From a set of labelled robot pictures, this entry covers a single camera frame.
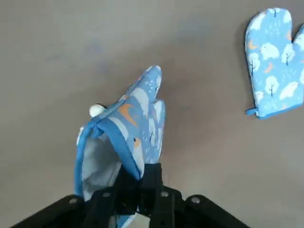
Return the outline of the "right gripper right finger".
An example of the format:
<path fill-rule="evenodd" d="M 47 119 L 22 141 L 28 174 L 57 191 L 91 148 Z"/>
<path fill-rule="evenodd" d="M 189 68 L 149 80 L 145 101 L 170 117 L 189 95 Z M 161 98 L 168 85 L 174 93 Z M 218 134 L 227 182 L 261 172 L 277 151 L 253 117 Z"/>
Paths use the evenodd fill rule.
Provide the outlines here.
<path fill-rule="evenodd" d="M 162 181 L 161 164 L 146 164 L 142 177 L 142 214 L 150 228 L 247 228 L 248 225 L 208 198 L 180 191 Z"/>

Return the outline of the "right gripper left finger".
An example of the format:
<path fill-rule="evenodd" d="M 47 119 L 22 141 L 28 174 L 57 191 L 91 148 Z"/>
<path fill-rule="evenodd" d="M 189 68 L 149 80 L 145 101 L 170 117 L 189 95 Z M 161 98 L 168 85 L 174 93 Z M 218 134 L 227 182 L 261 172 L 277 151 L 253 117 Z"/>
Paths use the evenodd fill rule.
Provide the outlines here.
<path fill-rule="evenodd" d="M 121 167 L 114 185 L 97 190 L 91 199 L 72 194 L 15 224 L 15 228 L 107 228 L 111 218 L 133 215 L 139 204 L 139 184 Z"/>

